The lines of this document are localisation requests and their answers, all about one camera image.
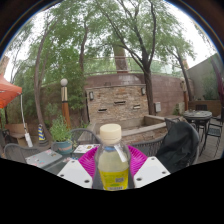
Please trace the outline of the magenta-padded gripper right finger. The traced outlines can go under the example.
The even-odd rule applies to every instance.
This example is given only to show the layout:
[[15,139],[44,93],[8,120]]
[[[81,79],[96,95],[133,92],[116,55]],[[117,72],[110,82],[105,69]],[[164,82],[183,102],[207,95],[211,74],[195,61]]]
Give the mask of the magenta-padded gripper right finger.
[[155,156],[147,157],[133,146],[129,146],[129,151],[130,173],[135,188],[141,188],[170,174]]

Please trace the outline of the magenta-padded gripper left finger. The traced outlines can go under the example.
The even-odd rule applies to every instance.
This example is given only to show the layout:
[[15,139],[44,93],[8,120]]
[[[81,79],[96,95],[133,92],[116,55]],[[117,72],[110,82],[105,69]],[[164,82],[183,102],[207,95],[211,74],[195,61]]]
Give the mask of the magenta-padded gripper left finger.
[[97,148],[86,152],[78,160],[70,160],[58,176],[83,188],[92,188],[95,175],[95,153]]

